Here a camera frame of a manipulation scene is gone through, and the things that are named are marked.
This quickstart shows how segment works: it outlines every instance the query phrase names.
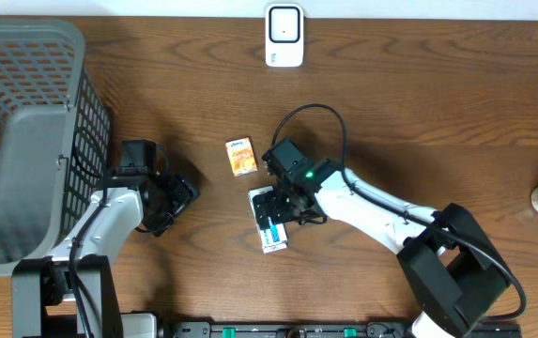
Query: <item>wooden tabletop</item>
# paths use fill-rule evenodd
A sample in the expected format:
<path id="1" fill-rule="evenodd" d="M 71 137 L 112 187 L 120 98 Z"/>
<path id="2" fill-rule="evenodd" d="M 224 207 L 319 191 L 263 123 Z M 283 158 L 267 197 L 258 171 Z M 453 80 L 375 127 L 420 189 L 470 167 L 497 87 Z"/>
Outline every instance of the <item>wooden tabletop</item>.
<path id="1" fill-rule="evenodd" d="M 233 177 L 224 143 L 250 136 L 256 159 L 302 104 L 336 108 L 348 165 L 416 204 L 469 209 L 525 287 L 518 319 L 538 337 L 538 23 L 306 20 L 304 63 L 271 69 L 264 20 L 67 18 L 114 114 L 114 141 L 162 144 L 201 196 L 161 238 L 133 232 L 114 266 L 123 312 L 216 322 L 412 320 L 419 314 L 395 256 L 345 223 L 287 225 L 289 248 L 262 254 L 250 189 L 262 165 Z M 328 113 L 282 131 L 316 160 L 337 159 Z M 0 337 L 11 334 L 0 278 Z M 513 311 L 510 288 L 490 311 Z M 51 309 L 72 312 L 71 306 Z"/>

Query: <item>gray plastic basket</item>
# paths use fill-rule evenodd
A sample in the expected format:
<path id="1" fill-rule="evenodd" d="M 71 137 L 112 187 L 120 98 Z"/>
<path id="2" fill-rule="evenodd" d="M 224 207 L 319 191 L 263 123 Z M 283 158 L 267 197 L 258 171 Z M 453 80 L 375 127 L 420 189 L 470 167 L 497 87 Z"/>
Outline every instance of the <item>gray plastic basket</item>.
<path id="1" fill-rule="evenodd" d="M 59 20 L 0 20 L 0 275 L 42 257 L 77 223 L 101 170 L 110 118 L 84 68 L 85 40 Z"/>

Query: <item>white background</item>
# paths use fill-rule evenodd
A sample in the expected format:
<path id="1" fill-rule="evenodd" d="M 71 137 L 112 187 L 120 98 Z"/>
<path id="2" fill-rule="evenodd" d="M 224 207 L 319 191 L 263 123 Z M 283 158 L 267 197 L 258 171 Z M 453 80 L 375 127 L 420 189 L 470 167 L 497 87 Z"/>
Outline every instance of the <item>white background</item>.
<path id="1" fill-rule="evenodd" d="M 264 0 L 0 0 L 0 14 L 264 17 Z M 299 0 L 309 18 L 538 20 L 538 0 Z"/>

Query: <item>orange and white box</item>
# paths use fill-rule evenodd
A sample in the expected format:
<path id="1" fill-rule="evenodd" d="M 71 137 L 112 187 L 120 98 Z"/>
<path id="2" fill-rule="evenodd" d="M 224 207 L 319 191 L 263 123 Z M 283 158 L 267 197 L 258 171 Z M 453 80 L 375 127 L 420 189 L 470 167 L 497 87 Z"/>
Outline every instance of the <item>orange and white box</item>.
<path id="1" fill-rule="evenodd" d="M 227 155 L 229 155 L 229 161 L 231 162 L 231 169 L 235 177 L 258 170 L 249 137 L 227 142 L 226 146 Z"/>

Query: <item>wood grain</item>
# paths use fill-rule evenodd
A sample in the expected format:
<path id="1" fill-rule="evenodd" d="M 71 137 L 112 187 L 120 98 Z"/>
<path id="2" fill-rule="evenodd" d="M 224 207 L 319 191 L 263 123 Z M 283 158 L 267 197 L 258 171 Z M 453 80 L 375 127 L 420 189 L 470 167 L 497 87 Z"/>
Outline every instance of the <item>wood grain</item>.
<path id="1" fill-rule="evenodd" d="M 233 177 L 224 142 L 250 136 L 256 157 L 294 108 L 322 102 L 347 121 L 349 163 L 412 202 L 467 207 L 524 285 L 519 318 L 538 337 L 538 23 L 307 20 L 302 67 L 264 63 L 264 22 L 246 19 L 67 18 L 114 112 L 114 145 L 164 145 L 200 199 L 161 238 L 133 233 L 114 268 L 121 310 L 169 319 L 412 319 L 419 307 L 394 255 L 347 224 L 290 224 L 290 248 L 262 254 L 247 191 L 274 181 Z M 283 135 L 339 156 L 334 119 L 309 111 Z M 0 336 L 11 333 L 0 278 Z M 517 306 L 513 289 L 491 314 Z M 74 311 L 70 307 L 55 313 Z"/>

